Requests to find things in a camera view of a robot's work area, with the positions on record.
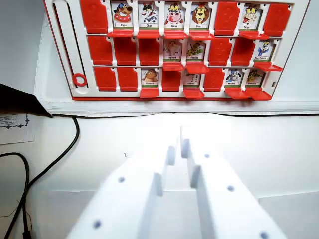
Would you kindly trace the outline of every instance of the cartoon character card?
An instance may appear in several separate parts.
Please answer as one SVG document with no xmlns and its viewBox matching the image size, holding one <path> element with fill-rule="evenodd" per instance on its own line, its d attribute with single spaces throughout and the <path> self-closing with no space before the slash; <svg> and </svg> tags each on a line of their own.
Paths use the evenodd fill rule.
<svg viewBox="0 0 319 239">
<path fill-rule="evenodd" d="M 243 9 L 243 15 L 240 19 L 240 31 L 255 31 L 258 29 L 262 10 L 259 4 L 247 3 Z"/>
<path fill-rule="evenodd" d="M 183 30 L 185 10 L 180 2 L 165 2 L 165 30 Z"/>
<path fill-rule="evenodd" d="M 190 30 L 208 30 L 211 9 L 208 3 L 194 2 L 190 13 Z"/>
<path fill-rule="evenodd" d="M 190 74 L 185 70 L 184 87 L 199 87 L 201 74 Z"/>
<path fill-rule="evenodd" d="M 261 40 L 257 46 L 254 61 L 270 61 L 275 50 L 275 44 L 272 40 Z"/>
<path fill-rule="evenodd" d="M 159 28 L 159 9 L 153 1 L 139 1 L 139 27 L 143 30 Z"/>
<path fill-rule="evenodd" d="M 261 87 L 265 75 L 266 72 L 263 72 L 260 69 L 250 69 L 246 82 L 246 87 Z"/>
<path fill-rule="evenodd" d="M 133 8 L 126 1 L 112 1 L 111 8 L 114 28 L 133 28 Z"/>
<path fill-rule="evenodd" d="M 158 87 L 159 74 L 154 68 L 141 69 L 142 87 Z"/>
<path fill-rule="evenodd" d="M 225 87 L 240 87 L 244 73 L 242 69 L 229 69 L 225 82 Z"/>
<path fill-rule="evenodd" d="M 206 44 L 189 38 L 187 43 L 186 61 L 203 61 Z"/>
<path fill-rule="evenodd" d="M 164 40 L 163 61 L 181 61 L 182 44 L 179 40 Z"/>
</svg>

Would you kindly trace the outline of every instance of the black cable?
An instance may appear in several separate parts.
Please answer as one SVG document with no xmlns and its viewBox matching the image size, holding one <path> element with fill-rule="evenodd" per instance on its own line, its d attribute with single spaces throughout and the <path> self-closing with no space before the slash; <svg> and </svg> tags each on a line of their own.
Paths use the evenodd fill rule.
<svg viewBox="0 0 319 239">
<path fill-rule="evenodd" d="M 75 124 L 75 127 L 76 127 L 76 135 L 75 135 L 75 138 L 74 140 L 72 141 L 72 143 L 69 145 L 69 147 L 67 147 L 67 149 L 57 158 L 55 159 L 49 166 L 46 167 L 46 169 L 44 169 L 39 175 L 37 175 L 34 179 L 31 180 L 31 182 L 28 184 L 27 186 L 27 191 L 23 193 L 23 196 L 21 198 L 21 201 L 18 205 L 18 208 L 14 214 L 14 217 L 10 223 L 10 226 L 8 228 L 8 230 L 6 231 L 6 234 L 4 236 L 4 239 L 8 239 L 9 238 L 9 235 L 12 231 L 12 228 L 19 216 L 19 213 L 20 213 L 20 210 L 22 208 L 22 206 L 25 207 L 25 198 L 29 192 L 29 189 L 31 188 L 31 186 L 39 179 L 41 178 L 47 171 L 49 171 L 56 163 L 58 163 L 70 150 L 71 148 L 75 145 L 76 141 L 78 140 L 79 136 L 80 136 L 80 127 L 79 127 L 79 123 L 76 119 L 76 117 L 72 117 L 73 118 L 73 121 L 74 121 L 74 124 Z"/>
<path fill-rule="evenodd" d="M 24 167 L 25 167 L 25 184 L 24 184 L 24 192 L 23 192 L 23 195 L 21 197 L 21 202 L 24 202 L 25 201 L 25 195 L 27 194 L 27 191 L 28 191 L 28 184 L 29 184 L 29 177 L 30 177 L 29 163 L 28 163 L 27 159 L 22 154 L 15 153 L 15 152 L 1 154 L 0 158 L 6 157 L 6 156 L 11 156 L 11 155 L 19 156 L 22 159 L 23 163 L 24 163 Z M 23 214 L 24 232 L 27 232 L 29 229 L 28 229 L 28 222 L 27 222 L 27 218 L 26 218 L 25 203 L 23 204 L 22 214 Z"/>
</svg>

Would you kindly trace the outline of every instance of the guess who game board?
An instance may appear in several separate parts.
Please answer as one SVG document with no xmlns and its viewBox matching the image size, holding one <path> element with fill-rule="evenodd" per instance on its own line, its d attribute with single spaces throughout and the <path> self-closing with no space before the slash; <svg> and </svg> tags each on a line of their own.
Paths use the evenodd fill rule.
<svg viewBox="0 0 319 239">
<path fill-rule="evenodd" d="M 44 0 L 74 100 L 270 100 L 308 0 Z"/>
</svg>

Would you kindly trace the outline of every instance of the paper sheet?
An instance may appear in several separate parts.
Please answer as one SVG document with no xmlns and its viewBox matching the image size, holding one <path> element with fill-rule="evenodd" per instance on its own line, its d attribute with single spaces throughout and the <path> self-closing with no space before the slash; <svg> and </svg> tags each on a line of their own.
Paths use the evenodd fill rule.
<svg viewBox="0 0 319 239">
<path fill-rule="evenodd" d="M 34 141 L 34 120 L 30 114 L 0 114 L 0 144 Z"/>
</svg>

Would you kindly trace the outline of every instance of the red ring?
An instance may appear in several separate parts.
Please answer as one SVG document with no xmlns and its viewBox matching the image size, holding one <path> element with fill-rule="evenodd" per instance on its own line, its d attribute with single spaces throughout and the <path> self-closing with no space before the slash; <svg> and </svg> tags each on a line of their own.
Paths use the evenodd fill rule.
<svg viewBox="0 0 319 239">
<path fill-rule="evenodd" d="M 79 83 L 78 80 L 77 80 L 77 77 L 82 77 L 84 79 L 84 82 L 83 83 Z M 73 83 L 77 86 L 86 86 L 88 84 L 88 82 L 86 81 L 86 77 L 85 75 L 81 74 L 81 73 L 76 73 L 72 76 L 72 80 L 73 80 Z"/>
</svg>

